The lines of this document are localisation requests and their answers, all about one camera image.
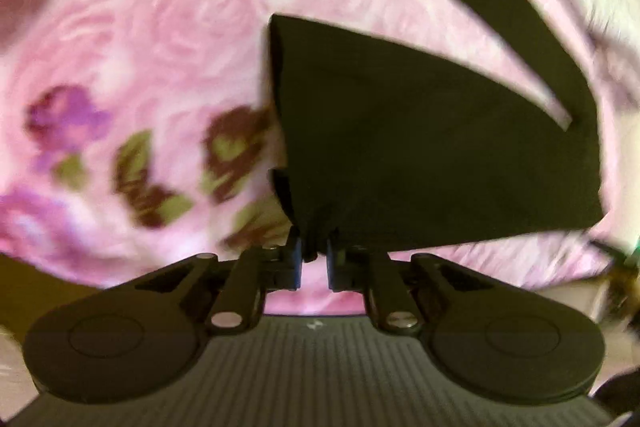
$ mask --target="ribbed rubber mat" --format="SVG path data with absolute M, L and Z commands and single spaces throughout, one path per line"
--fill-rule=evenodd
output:
M 518 407 L 441 375 L 414 339 L 367 317 L 264 317 L 218 337 L 182 379 L 115 405 L 43 395 L 10 427 L 602 427 L 586 397 Z

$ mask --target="pink rose pattern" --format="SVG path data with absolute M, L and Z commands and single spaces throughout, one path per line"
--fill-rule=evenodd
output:
M 566 0 L 533 1 L 610 114 Z M 0 0 L 1 250 L 110 285 L 199 251 L 233 255 L 279 237 L 286 221 L 267 177 L 279 137 L 264 67 L 274 12 L 446 56 L 550 107 L 518 57 L 457 0 Z M 603 126 L 605 196 L 616 189 L 611 133 Z M 575 234 L 435 251 L 529 286 L 603 266 Z M 323 270 L 306 266 L 305 292 L 273 296 L 269 311 L 360 311 L 358 296 L 326 290 Z

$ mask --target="round black disc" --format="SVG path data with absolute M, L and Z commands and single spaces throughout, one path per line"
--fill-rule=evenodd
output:
M 106 294 L 51 312 L 31 328 L 25 362 L 48 392 L 83 403 L 121 401 L 190 367 L 198 337 L 178 306 L 154 292 Z
M 536 295 L 473 292 L 437 324 L 431 352 L 465 387 L 501 401 L 540 405 L 588 390 L 604 340 L 586 316 Z

